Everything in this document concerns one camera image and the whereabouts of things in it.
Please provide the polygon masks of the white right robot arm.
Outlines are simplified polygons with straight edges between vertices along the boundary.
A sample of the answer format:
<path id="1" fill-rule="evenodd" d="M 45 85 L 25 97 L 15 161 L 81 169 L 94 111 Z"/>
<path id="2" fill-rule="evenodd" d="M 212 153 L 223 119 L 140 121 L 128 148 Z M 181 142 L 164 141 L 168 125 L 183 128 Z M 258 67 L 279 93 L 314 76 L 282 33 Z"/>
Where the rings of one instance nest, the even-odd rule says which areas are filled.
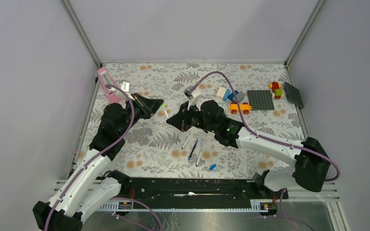
<path id="1" fill-rule="evenodd" d="M 283 169 L 255 174 L 257 192 L 263 198 L 293 186 L 318 193 L 327 181 L 331 163 L 318 140 L 311 137 L 305 141 L 282 139 L 251 130 L 244 123 L 226 116 L 223 108 L 213 100 L 204 102 L 199 109 L 183 103 L 178 113 L 166 122 L 182 132 L 192 127 L 212 132 L 223 146 L 252 150 L 288 164 Z"/>

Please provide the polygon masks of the white pen green tip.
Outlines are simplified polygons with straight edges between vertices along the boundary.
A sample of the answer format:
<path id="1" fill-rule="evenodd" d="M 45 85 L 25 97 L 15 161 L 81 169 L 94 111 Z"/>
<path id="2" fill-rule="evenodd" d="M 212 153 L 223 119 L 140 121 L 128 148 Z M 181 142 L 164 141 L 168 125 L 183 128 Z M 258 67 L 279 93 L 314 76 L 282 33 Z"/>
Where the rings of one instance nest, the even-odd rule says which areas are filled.
<path id="1" fill-rule="evenodd" d="M 168 111 L 167 111 L 167 109 L 166 109 L 166 105 L 165 105 L 165 103 L 163 103 L 161 107 L 162 107 L 162 109 L 163 109 L 163 112 L 164 112 L 164 114 L 165 114 L 166 118 L 169 118 L 169 114 L 168 114 Z"/>

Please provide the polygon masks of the white pen dark tip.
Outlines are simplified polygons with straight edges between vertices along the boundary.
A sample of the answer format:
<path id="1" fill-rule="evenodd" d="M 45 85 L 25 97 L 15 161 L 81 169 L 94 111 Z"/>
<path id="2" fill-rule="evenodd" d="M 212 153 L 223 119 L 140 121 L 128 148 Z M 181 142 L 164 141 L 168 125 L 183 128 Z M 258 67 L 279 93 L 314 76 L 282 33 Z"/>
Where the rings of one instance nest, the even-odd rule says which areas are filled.
<path id="1" fill-rule="evenodd" d="M 197 161 L 195 163 L 195 166 L 198 166 L 199 165 L 199 162 L 200 162 L 200 159 L 201 159 L 201 155 L 202 155 L 203 151 L 200 150 L 199 153 L 198 153 L 198 157 L 197 157 Z"/>

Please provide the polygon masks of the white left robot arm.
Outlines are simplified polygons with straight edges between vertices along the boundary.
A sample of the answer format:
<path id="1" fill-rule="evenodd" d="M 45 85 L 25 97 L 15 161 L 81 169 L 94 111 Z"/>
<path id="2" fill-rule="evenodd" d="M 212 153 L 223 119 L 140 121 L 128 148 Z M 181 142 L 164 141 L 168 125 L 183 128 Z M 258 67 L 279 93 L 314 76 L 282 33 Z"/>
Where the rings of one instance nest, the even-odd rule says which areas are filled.
<path id="1" fill-rule="evenodd" d="M 37 226 L 42 231 L 80 231 L 85 221 L 113 196 L 126 197 L 130 185 L 123 179 L 107 177 L 88 191 L 94 180 L 108 166 L 125 144 L 124 137 L 140 119 L 150 119 L 163 105 L 163 99 L 131 95 L 125 107 L 111 103 L 104 108 L 97 134 L 86 156 L 49 201 L 38 201 L 33 207 Z"/>

